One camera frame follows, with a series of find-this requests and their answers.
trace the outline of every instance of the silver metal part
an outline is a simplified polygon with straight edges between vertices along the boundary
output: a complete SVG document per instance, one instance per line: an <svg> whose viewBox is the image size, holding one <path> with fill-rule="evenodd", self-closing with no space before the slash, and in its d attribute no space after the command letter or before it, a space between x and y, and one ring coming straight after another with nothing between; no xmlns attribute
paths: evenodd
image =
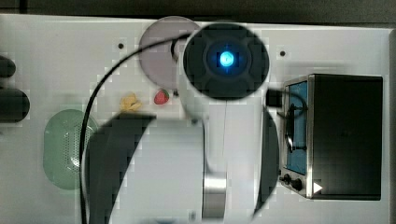
<svg viewBox="0 0 396 224"><path fill-rule="evenodd" d="M204 174L202 219L224 218L226 192L226 174L210 172Z"/></svg>

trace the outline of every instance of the blue light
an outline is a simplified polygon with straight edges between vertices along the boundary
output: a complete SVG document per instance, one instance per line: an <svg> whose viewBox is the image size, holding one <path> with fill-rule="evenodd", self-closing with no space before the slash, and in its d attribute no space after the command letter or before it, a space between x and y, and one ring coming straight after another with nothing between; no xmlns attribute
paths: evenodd
<svg viewBox="0 0 396 224"><path fill-rule="evenodd" d="M224 67L233 65L233 54L230 51L224 51L220 55L220 63Z"/></svg>

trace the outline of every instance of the black handle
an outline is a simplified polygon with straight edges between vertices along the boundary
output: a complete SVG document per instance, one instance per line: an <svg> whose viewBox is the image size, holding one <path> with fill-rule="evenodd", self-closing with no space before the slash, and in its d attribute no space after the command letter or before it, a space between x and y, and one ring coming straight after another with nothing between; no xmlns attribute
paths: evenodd
<svg viewBox="0 0 396 224"><path fill-rule="evenodd" d="M12 77L16 69L14 62L8 58L0 56L0 77Z"/></svg>
<svg viewBox="0 0 396 224"><path fill-rule="evenodd" d="M294 110L296 106L292 104L289 108L288 115L286 118L286 144L288 145L288 149L293 152L293 141L294 141Z"/></svg>
<svg viewBox="0 0 396 224"><path fill-rule="evenodd" d="M0 123L23 120L30 109L29 98L23 91L0 89Z"/></svg>

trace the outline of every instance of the black cable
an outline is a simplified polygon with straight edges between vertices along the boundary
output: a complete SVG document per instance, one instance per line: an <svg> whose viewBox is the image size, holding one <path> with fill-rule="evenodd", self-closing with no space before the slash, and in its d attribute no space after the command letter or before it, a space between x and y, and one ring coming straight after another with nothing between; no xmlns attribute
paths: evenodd
<svg viewBox="0 0 396 224"><path fill-rule="evenodd" d="M116 65L114 65L110 71L108 71L104 77L102 77L102 79L99 81L98 85L96 86L96 88L94 89L91 97L90 97L90 101L87 104L87 108L85 109L85 114L84 114L84 120L82 121L82 125L81 125L81 134L79 137L79 161L80 161L80 166L79 166L79 199L80 199L80 210L81 210L81 222L82 224L87 224L87 212L86 212L86 203L85 203L85 196L84 196L84 192L82 189L82 180L83 180L83 173L82 173L82 155L84 154L84 146L85 146L85 132L87 131L87 125L88 125L88 119L90 117L90 113L91 113L91 109L92 109L92 105L93 105L93 101L96 98L97 93L99 92L100 88L105 84L106 80L113 74L113 72L119 68L123 63L125 63L126 61L128 61L131 57L133 57L134 55L143 52L144 50L150 49L152 47L161 45L161 44L165 44L167 42L176 42L179 39L187 39L190 36L190 34L184 34L184 35L180 35L178 37L173 37L173 38L168 38L162 41L158 41L155 42L153 44L147 45L145 47L139 48L136 51L130 53L129 55L127 55L126 57L124 57L123 59L121 59L118 63L116 63Z"/></svg>

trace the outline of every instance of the black object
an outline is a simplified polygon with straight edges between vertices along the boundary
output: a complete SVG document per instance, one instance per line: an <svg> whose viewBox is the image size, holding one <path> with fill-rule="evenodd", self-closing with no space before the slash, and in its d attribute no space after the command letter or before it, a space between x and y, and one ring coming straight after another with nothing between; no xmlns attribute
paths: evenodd
<svg viewBox="0 0 396 224"><path fill-rule="evenodd" d="M222 52L234 57L230 66L219 64ZM267 50L247 28L229 23L208 25L189 41L183 57L190 83L218 100L237 100L256 91L268 75Z"/></svg>
<svg viewBox="0 0 396 224"><path fill-rule="evenodd" d="M91 109L92 109L92 105L93 105L93 101L96 98L97 93L99 92L99 90L101 89L101 87L105 84L106 80L113 74L113 72L119 68L123 63L125 63L126 61L128 61L130 58L132 58L134 55L143 52L144 50L150 49L152 47L156 47L159 46L161 44L170 42L170 41L174 41L175 39L187 39L190 36L190 34L184 34L184 35L180 35L174 38L168 38L165 40L161 40L158 42L155 42L153 44L147 45L143 48L139 48L136 51L128 54L127 56L125 56L123 59L121 59L119 62L117 62L111 69L110 71L108 71L104 77L102 77L102 79L99 81L98 85L95 87L95 89L93 90L93 93L90 97L90 101L87 104L87 108L85 110L85 114L84 114L84 120L82 121L81 124L81 134L80 134L80 138L79 138L79 155L78 155L78 160L82 161L82 155L84 154L84 146L85 146L85 132L87 131L87 124L88 124L88 119L90 118L90 113L91 113ZM82 224L86 224L87 223L87 212L86 212L86 205L85 205L85 195L84 192L82 191L82 181L83 181L83 176L82 176L82 172L81 172L81 166L79 166L79 201L80 201L80 209L81 209L81 222Z"/></svg>
<svg viewBox="0 0 396 224"><path fill-rule="evenodd" d="M153 116L119 114L90 138L84 174L90 224L108 223L128 165L154 119Z"/></svg>
<svg viewBox="0 0 396 224"><path fill-rule="evenodd" d="M380 200L383 78L314 74L289 81L286 88L302 81L307 82L306 128L296 128L294 136L304 134L306 148L293 149L306 151L291 154L285 139L282 173L300 178L299 193L310 199ZM308 172L293 171L289 162ZM298 190L299 185L284 186Z"/></svg>
<svg viewBox="0 0 396 224"><path fill-rule="evenodd" d="M283 177L279 178L280 181L283 181L286 185L290 184L291 177L288 174L285 174Z"/></svg>
<svg viewBox="0 0 396 224"><path fill-rule="evenodd" d="M26 117L29 109L30 101L23 91L0 89L0 122L19 122Z"/></svg>
<svg viewBox="0 0 396 224"><path fill-rule="evenodd" d="M272 107L282 107L283 91L268 89L265 94L265 105Z"/></svg>
<svg viewBox="0 0 396 224"><path fill-rule="evenodd" d="M291 180L290 183L291 183L291 186L298 191L300 191L303 188L303 183L301 182L300 178Z"/></svg>
<svg viewBox="0 0 396 224"><path fill-rule="evenodd" d="M17 68L10 59L0 56L0 77L12 77Z"/></svg>

